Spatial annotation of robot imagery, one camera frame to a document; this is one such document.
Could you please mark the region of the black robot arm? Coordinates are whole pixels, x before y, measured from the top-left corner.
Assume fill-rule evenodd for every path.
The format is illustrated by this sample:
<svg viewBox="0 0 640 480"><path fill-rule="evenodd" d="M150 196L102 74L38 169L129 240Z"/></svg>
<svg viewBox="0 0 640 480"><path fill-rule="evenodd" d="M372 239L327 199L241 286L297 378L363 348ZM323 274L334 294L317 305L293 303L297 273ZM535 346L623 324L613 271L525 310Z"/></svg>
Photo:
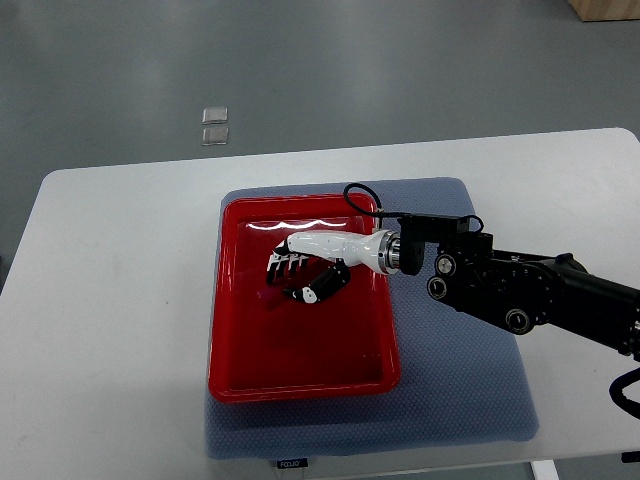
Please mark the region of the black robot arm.
<svg viewBox="0 0 640 480"><path fill-rule="evenodd" d="M639 292L596 277L570 253L555 257L497 250L493 238L464 217L398 213L398 231L364 235L337 230L297 231L272 251L266 281L293 274L312 259L329 267L304 287L285 294L306 304L326 300L365 266L381 275L420 273L428 244L437 247L429 296L516 335L551 324L637 358Z"/></svg>

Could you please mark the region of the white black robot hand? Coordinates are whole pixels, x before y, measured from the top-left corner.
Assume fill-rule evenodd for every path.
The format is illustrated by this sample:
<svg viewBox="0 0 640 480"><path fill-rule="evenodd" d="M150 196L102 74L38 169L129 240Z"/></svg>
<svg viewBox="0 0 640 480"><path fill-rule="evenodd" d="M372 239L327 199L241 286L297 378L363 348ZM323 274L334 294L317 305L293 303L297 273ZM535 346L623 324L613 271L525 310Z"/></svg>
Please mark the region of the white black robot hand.
<svg viewBox="0 0 640 480"><path fill-rule="evenodd" d="M338 231L296 231L279 244L267 263L266 283L273 284L298 272L302 280L312 280L320 273L320 259L335 264L323 271L307 286L285 288L288 298L305 304L322 302L344 288L351 280L349 267L365 265L375 273L393 275L400 269L400 235L390 230L372 234Z"/></svg>

